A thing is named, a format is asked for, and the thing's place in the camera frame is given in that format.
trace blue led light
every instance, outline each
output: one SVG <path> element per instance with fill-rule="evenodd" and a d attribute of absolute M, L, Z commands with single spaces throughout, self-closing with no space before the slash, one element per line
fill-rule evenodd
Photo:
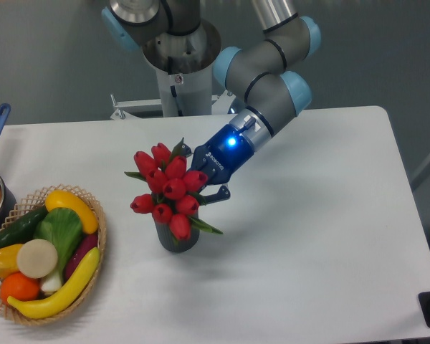
<path fill-rule="evenodd" d="M 237 141 L 235 138 L 229 138 L 227 143 L 229 147 L 234 147 L 237 144 Z"/>

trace yellow bell pepper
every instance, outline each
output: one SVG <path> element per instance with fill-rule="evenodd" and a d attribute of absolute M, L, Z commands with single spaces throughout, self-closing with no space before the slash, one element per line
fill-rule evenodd
<path fill-rule="evenodd" d="M 9 275 L 18 272 L 16 257 L 22 244 L 15 244 L 0 249 L 0 278 L 7 278 Z"/>

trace light blue joint cap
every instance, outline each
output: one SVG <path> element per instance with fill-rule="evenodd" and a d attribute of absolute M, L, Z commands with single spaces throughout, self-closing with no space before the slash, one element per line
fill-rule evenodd
<path fill-rule="evenodd" d="M 240 51 L 238 47 L 227 47 L 215 59 L 214 77 L 224 88 L 226 88 L 226 76 L 228 75 L 229 65 L 234 56 Z"/>
<path fill-rule="evenodd" d="M 134 52 L 135 50 L 140 49 L 140 46 L 135 43 L 132 37 L 126 32 L 126 30 L 124 30 L 107 7 L 102 10 L 102 20 L 115 41 L 118 42 L 124 50 Z"/>
<path fill-rule="evenodd" d="M 295 104 L 296 116 L 303 111 L 312 101 L 312 92 L 307 82 L 297 73 L 285 72 L 280 75 L 287 86 L 288 92 L 292 96 Z"/>
<path fill-rule="evenodd" d="M 306 23 L 307 28 L 309 29 L 310 34 L 310 46 L 309 46 L 309 52 L 307 53 L 306 57 L 309 57 L 314 52 L 317 51 L 318 47 L 322 43 L 322 34 L 320 33 L 320 29 L 318 25 L 314 22 L 314 19 L 308 17 L 308 16 L 302 16 L 301 20 Z"/>

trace green leaf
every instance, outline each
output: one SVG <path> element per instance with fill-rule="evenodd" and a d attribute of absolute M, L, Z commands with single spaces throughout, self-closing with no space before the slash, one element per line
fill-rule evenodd
<path fill-rule="evenodd" d="M 207 233 L 223 234 L 222 231 L 211 226 L 210 224 L 207 224 L 206 222 L 202 221 L 201 219 L 197 219 L 197 218 L 192 217 L 192 216 L 190 216 L 189 219 L 191 221 L 192 227 L 195 229 L 198 229 L 200 231 L 206 231 Z"/>
<path fill-rule="evenodd" d="M 157 204 L 161 204 L 166 200 L 166 197 L 164 197 L 163 193 L 158 193 L 158 195 L 156 196 L 156 203 Z"/>
<path fill-rule="evenodd" d="M 136 178 L 136 179 L 140 179 L 141 181 L 146 181 L 145 176 L 140 172 L 125 172 L 124 174 L 131 178 Z"/>
<path fill-rule="evenodd" d="M 206 198 L 199 192 L 188 192 L 189 195 L 193 196 L 199 203 L 200 206 L 207 205 Z"/>
<path fill-rule="evenodd" d="M 184 140 L 184 138 L 181 138 L 181 141 L 179 143 L 177 143 L 177 145 L 173 148 L 172 153 L 171 153 L 171 157 L 169 158 L 169 163 L 171 163 L 171 161 L 176 156 L 181 155 L 181 150 L 182 150 L 182 146 L 183 146 L 183 140 Z"/>
<path fill-rule="evenodd" d="M 35 230 L 34 239 L 52 243 L 57 251 L 60 276 L 82 239 L 80 217 L 68 208 L 51 210 Z"/>

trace white table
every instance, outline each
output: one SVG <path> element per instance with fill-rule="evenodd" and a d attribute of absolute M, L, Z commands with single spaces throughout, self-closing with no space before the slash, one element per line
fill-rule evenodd
<path fill-rule="evenodd" d="M 418 293 L 430 253 L 379 107 L 305 111 L 237 171 L 230 200 L 200 210 L 224 231 L 171 254 L 127 178 L 157 142 L 204 143 L 229 115 L 10 125 L 0 174 L 17 198 L 80 185 L 107 214 L 105 265 L 66 320 L 0 319 L 0 343 L 351 343 L 430 336 Z"/>

